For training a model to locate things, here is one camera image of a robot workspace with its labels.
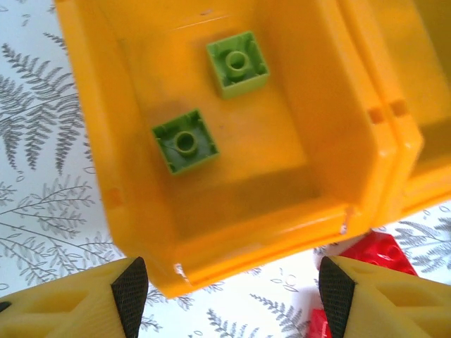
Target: light green lego brick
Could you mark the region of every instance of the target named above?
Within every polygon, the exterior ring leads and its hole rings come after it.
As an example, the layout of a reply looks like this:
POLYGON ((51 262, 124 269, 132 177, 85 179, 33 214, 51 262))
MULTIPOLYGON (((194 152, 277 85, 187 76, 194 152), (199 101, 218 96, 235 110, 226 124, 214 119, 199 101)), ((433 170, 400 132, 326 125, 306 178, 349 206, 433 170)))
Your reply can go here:
POLYGON ((223 99, 231 99, 266 84, 268 65, 252 32, 213 42, 206 46, 206 50, 223 99))
POLYGON ((156 126, 152 132, 169 171, 174 175, 219 154, 197 109, 156 126))

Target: yellow plastic part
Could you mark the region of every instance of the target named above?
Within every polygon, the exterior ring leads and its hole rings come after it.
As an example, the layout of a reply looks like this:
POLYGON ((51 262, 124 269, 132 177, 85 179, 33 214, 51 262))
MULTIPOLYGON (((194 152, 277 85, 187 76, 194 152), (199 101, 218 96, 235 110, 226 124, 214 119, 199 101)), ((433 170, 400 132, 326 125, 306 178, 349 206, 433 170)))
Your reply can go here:
POLYGON ((371 227, 397 140, 335 1, 56 5, 111 233, 166 296, 371 227), (248 30, 271 76, 224 101, 206 45, 248 30), (174 177, 149 131, 193 108, 221 156, 174 177))
POLYGON ((451 337, 451 287, 420 277, 332 257, 355 282, 345 338, 451 337))
POLYGON ((451 198, 451 2, 338 2, 400 144, 382 225, 451 198))
MULTIPOLYGON (((135 261, 134 258, 125 258, 0 298, 0 304, 11 303, 0 312, 0 337, 131 337, 124 333, 111 284, 135 261)), ((125 296, 132 301, 128 312, 124 311, 122 315, 125 318, 139 315, 135 318, 137 327, 136 323, 133 325, 135 330, 139 329, 148 286, 145 269, 145 287, 142 287, 141 274, 140 269, 134 269, 129 276, 140 280, 140 288, 121 285, 121 291, 128 292, 125 296), (144 296, 141 304, 133 302, 139 294, 144 296)))

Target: lego stud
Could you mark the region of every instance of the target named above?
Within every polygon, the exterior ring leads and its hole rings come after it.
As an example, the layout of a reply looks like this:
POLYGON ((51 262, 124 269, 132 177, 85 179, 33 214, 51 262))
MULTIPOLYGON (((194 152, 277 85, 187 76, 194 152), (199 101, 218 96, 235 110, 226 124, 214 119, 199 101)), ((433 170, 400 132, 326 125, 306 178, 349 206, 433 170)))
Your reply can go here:
POLYGON ((191 132, 179 132, 174 137, 175 150, 184 157, 192 156, 197 151, 197 140, 191 132))
POLYGON ((242 80, 250 67, 249 56, 242 51, 231 51, 225 59, 227 77, 234 81, 242 80))
POLYGON ((404 254, 401 249, 397 245, 389 245, 387 247, 387 256, 390 257, 391 260, 400 259, 404 254))

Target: lego brick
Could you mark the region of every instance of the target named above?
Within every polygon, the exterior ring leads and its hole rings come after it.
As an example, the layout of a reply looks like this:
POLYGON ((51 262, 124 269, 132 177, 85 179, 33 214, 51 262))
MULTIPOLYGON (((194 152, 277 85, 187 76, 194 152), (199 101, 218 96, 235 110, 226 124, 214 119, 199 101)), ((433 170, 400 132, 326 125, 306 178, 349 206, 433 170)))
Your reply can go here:
POLYGON ((191 169, 219 154, 197 109, 159 125, 152 131, 172 174, 191 169))
POLYGON ((309 334, 307 338, 332 338, 327 323, 326 312, 320 308, 314 308, 310 315, 309 334))
POLYGON ((415 269, 390 234, 370 232, 340 256, 417 276, 415 269))
POLYGON ((222 39, 206 46, 223 99, 263 87, 269 76, 252 32, 222 39))

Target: fern leaf pattern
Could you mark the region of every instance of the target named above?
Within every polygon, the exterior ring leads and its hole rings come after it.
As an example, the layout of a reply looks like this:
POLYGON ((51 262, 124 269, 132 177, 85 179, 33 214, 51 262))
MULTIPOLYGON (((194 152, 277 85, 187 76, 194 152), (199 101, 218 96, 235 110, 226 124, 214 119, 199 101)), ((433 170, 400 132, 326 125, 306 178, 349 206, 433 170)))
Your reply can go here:
POLYGON ((0 75, 0 120, 20 113, 32 102, 31 92, 24 92, 23 86, 16 86, 10 78, 0 75))
POLYGON ((0 182, 0 206, 6 206, 6 204, 12 202, 12 197, 16 191, 11 184, 5 185, 5 182, 0 182))
POLYGON ((204 291, 208 292, 209 294, 213 294, 215 292, 221 292, 223 291, 223 285, 225 282, 217 282, 214 284, 209 285, 208 287, 204 288, 204 291))
POLYGON ((64 39, 62 37, 59 37, 57 35, 53 35, 53 34, 50 34, 50 33, 47 33, 47 32, 44 32, 42 34, 44 34, 44 36, 48 37, 53 42, 55 42, 64 51, 68 50, 68 48, 66 46, 66 43, 64 42, 64 39))
POLYGON ((87 137, 87 134, 85 134, 85 141, 83 142, 83 146, 85 147, 85 158, 89 161, 92 162, 92 151, 91 151, 91 145, 89 144, 89 139, 87 137))
POLYGON ((50 5, 49 9, 47 9, 47 12, 49 12, 50 14, 54 14, 56 10, 55 5, 50 5))
POLYGON ((150 317, 142 316, 141 319, 141 329, 144 331, 147 331, 148 329, 152 328, 155 332, 160 332, 160 329, 163 327, 157 323, 157 321, 154 319, 154 315, 151 315, 150 317))
POLYGON ((395 238, 400 246, 411 257, 412 265, 421 268, 422 273, 431 273, 446 266, 451 270, 451 218, 438 218, 439 224, 434 227, 400 221, 399 224, 407 228, 396 228, 398 235, 395 238), (415 254, 419 249, 427 250, 426 253, 415 254))
MULTIPOLYGON (((51 34, 47 36, 58 40, 51 34)), ((10 78, 0 75, 0 137, 8 162, 17 169, 17 148, 24 139, 27 163, 36 170, 43 146, 58 125, 55 167, 62 175, 67 156, 85 128, 77 93, 66 93, 75 90, 72 75, 60 74, 61 67, 48 69, 50 61, 40 63, 39 58, 22 56, 7 44, 3 44, 2 52, 24 80, 24 84, 17 86, 10 78), (31 90, 24 92, 24 85, 31 90), (41 103, 31 106, 35 101, 41 103)), ((91 159, 90 150, 85 156, 91 159)))
POLYGON ((21 116, 0 121, 0 137, 3 139, 5 145, 9 165, 13 169, 17 169, 16 154, 20 137, 23 135, 24 121, 25 119, 21 116))
POLYGON ((206 314, 208 315, 210 325, 216 327, 214 331, 219 334, 220 338, 255 338, 257 332, 260 330, 259 327, 256 327, 249 332, 249 336, 245 336, 245 333, 249 331, 247 330, 247 324, 241 326, 241 328, 237 331, 236 322, 229 325, 228 320, 223 321, 222 318, 216 315, 211 308, 206 312, 206 314))
POLYGON ((42 150, 42 145, 52 132, 49 126, 56 125, 56 114, 50 108, 49 105, 42 104, 26 114, 29 119, 27 120, 25 153, 28 164, 33 170, 36 170, 37 157, 42 150))
POLYGON ((73 142, 81 135, 79 130, 82 130, 85 126, 83 124, 78 96, 68 96, 60 100, 56 109, 58 113, 62 113, 59 116, 60 132, 58 133, 58 141, 56 143, 55 160, 56 169, 61 175, 73 142))
POLYGON ((307 336, 306 331, 309 326, 309 321, 301 321, 302 309, 295 311, 293 305, 287 309, 284 303, 271 301, 255 294, 250 294, 250 296, 262 303, 274 315, 277 315, 276 320, 279 323, 281 333, 288 334, 285 338, 302 338, 307 336))
POLYGON ((72 80, 70 73, 57 77, 61 67, 53 68, 45 75, 50 61, 44 61, 38 65, 39 58, 31 60, 29 55, 17 54, 8 44, 2 45, 2 52, 7 61, 11 63, 11 67, 16 68, 16 72, 21 74, 20 78, 32 85, 31 90, 38 100, 54 100, 61 97, 68 89, 73 89, 73 82, 66 82, 69 78, 72 80))
POLYGON ((174 299, 167 299, 158 289, 155 289, 152 285, 149 285, 149 291, 147 292, 146 297, 147 305, 153 307, 155 304, 169 303, 169 301, 176 302, 184 311, 188 311, 191 308, 194 299, 191 298, 189 294, 174 299))
POLYGON ((249 271, 246 271, 246 273, 256 277, 256 276, 259 276, 261 274, 261 268, 253 268, 253 269, 251 269, 249 271))

